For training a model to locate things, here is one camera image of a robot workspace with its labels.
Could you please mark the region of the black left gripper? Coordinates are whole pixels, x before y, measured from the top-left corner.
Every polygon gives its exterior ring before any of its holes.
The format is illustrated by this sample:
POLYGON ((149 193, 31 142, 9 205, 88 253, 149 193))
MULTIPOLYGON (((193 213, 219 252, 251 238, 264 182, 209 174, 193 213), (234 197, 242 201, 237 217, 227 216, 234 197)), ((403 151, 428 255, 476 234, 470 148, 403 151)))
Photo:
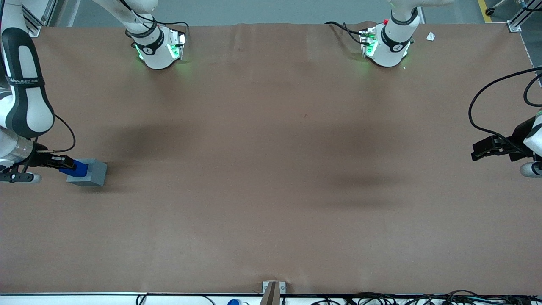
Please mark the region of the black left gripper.
POLYGON ((523 143, 527 135, 531 132, 535 120, 536 116, 532 116, 530 119, 520 123, 514 129, 512 135, 507 137, 516 146, 516 148, 512 149, 512 153, 509 151, 511 145, 507 141, 499 136, 491 135, 473 144, 473 152, 471 153, 472 161, 478 161, 489 156, 508 154, 511 162, 516 162, 523 158, 532 158, 533 161, 537 161, 537 154, 523 143))

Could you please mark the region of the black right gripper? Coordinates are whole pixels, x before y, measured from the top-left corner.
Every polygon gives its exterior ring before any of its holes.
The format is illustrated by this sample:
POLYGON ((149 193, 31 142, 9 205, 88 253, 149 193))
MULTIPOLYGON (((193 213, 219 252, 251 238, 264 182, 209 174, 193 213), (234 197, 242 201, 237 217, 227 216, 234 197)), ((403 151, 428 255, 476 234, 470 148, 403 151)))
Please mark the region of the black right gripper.
POLYGON ((70 170, 69 164, 74 164, 74 160, 67 155, 56 156, 48 152, 34 152, 29 156, 29 167, 31 168, 45 167, 58 170, 70 170))

